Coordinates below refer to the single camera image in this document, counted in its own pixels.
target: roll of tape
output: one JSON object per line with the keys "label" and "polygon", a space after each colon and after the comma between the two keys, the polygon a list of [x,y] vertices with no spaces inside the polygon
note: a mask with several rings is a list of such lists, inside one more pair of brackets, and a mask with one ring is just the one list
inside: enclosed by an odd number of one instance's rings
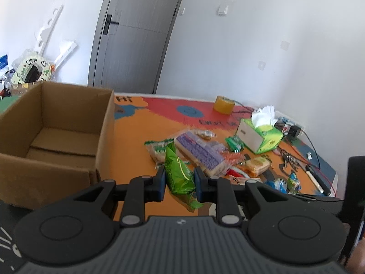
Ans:
{"label": "roll of tape", "polygon": [[41,75],[37,81],[49,80],[52,72],[51,64],[40,55],[29,55],[23,59],[18,69],[15,71],[13,77],[11,78],[11,82],[13,84],[24,84],[24,80],[32,66],[36,66],[38,71],[41,72]]}
{"label": "roll of tape", "polygon": [[232,113],[235,106],[235,102],[226,97],[218,96],[215,100],[213,109],[219,113],[228,114]]}

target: door frame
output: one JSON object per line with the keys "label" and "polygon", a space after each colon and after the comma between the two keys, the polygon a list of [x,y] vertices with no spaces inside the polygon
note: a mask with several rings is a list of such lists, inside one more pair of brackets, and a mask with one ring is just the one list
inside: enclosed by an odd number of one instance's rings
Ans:
{"label": "door frame", "polygon": [[[100,41],[102,39],[102,33],[103,33],[103,27],[104,27],[105,19],[107,16],[107,11],[108,11],[108,8],[110,5],[110,1],[111,0],[103,0],[102,7],[101,7],[100,13],[99,13],[99,18],[96,23],[96,29],[95,29],[94,41],[93,41],[93,45],[92,45],[92,49],[91,49],[90,65],[89,65],[88,86],[90,86],[90,87],[93,87],[95,85],[97,85],[97,87],[100,87],[101,83],[102,83],[102,74],[100,76],[97,76],[96,78],[95,78],[95,74],[96,74],[97,55],[99,52]],[[160,60],[156,78],[155,78],[155,83],[154,83],[153,92],[152,92],[153,94],[156,94],[159,77],[161,74],[162,66],[163,66],[166,51],[167,51],[167,46],[170,41],[170,37],[171,37],[172,29],[173,29],[175,21],[176,21],[176,17],[178,16],[181,1],[182,0],[177,1],[175,12],[171,19],[169,31],[167,33],[164,49],[162,50],[161,60]]]}

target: white wall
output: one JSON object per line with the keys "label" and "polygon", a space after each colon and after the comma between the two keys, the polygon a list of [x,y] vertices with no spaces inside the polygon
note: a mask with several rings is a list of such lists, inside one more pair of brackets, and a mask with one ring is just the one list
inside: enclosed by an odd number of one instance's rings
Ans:
{"label": "white wall", "polygon": [[[226,17],[216,15],[221,3]],[[273,104],[306,126],[339,174],[349,156],[365,154],[365,0],[182,0],[181,7],[158,94]]]}
{"label": "white wall", "polygon": [[61,40],[73,40],[78,49],[58,71],[62,82],[87,85],[91,48],[103,0],[0,0],[0,56],[11,63],[25,49],[33,49],[34,33],[47,19],[47,13],[60,4],[64,9],[43,54],[54,60]]}

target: black door handle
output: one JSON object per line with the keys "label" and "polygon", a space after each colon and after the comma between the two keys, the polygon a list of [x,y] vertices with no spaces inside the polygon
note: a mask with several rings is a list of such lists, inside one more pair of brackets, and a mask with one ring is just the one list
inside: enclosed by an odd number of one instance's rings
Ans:
{"label": "black door handle", "polygon": [[112,21],[112,15],[111,14],[108,14],[107,15],[107,19],[105,20],[103,35],[107,35],[108,34],[110,24],[112,24],[112,25],[119,25],[119,23],[117,21]]}

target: crumpled paper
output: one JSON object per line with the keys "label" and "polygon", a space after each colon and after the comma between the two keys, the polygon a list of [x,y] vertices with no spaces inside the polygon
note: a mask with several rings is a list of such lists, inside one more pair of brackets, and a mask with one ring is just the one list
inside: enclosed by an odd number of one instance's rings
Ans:
{"label": "crumpled paper", "polygon": [[251,121],[255,128],[266,124],[274,126],[277,122],[277,119],[275,119],[275,107],[266,106],[262,109],[255,110],[252,114]]}

